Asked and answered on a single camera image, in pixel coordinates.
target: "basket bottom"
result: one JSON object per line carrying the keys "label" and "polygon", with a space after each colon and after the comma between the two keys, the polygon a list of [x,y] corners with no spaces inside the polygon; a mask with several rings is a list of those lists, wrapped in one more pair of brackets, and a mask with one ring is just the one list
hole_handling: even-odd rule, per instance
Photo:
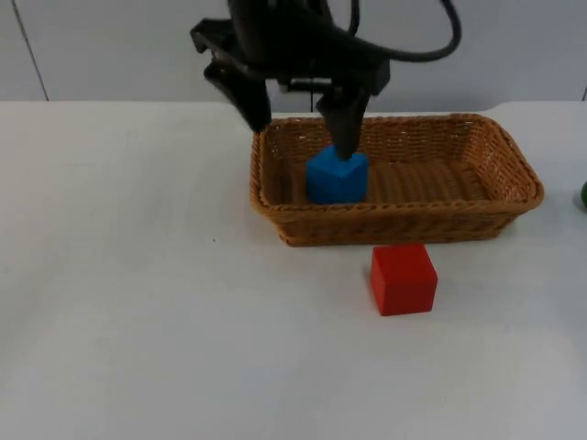
{"label": "basket bottom", "polygon": [[[284,204],[307,204],[305,164],[294,164]],[[369,167],[366,202],[405,204],[410,202],[452,202],[490,200],[472,165],[461,161],[374,162]]]}

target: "woven basket wall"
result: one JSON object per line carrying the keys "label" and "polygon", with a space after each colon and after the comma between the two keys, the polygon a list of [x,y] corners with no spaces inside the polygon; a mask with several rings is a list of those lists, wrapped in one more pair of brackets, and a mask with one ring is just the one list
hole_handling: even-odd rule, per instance
{"label": "woven basket wall", "polygon": [[491,238],[544,197],[516,143],[481,115],[365,119],[364,203],[308,203],[305,163],[328,143],[319,118],[278,119],[254,136],[251,203],[291,246]]}

